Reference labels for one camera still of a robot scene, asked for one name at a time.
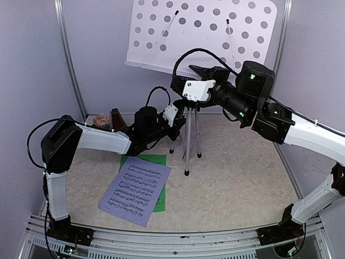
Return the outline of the white sheet music page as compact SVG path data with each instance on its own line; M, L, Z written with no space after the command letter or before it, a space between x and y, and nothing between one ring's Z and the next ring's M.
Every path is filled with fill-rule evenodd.
M128 157L100 200L99 209L146 227L171 168Z

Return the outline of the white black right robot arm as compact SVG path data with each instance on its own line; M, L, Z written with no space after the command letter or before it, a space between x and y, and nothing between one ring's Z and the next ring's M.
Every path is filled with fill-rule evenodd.
M297 226L332 202L344 197L344 133L311 120L284 106L271 96L275 73L253 61L245 61L228 82L230 69L189 65L208 88L208 103L219 105L240 121L240 128L251 127L264 139L277 144L299 146L336 162L330 176L301 201L285 208L276 235L282 240L296 232Z

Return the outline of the white perforated music stand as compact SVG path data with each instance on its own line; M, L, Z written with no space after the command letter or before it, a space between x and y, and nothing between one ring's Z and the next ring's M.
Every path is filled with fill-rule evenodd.
M278 9L272 1L134 1L129 66L193 77L189 65L266 59Z

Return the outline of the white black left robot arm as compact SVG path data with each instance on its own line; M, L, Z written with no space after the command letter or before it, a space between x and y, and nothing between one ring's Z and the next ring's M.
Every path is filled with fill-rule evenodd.
M135 113L132 125L120 130L98 129L69 115L56 119L40 144L49 214L56 221L54 231L64 240L75 235L74 225L66 219L70 216L67 174L76 154L87 150L138 156L165 137L176 140L186 122L183 113L184 109L175 104L168 105L161 113L145 106Z

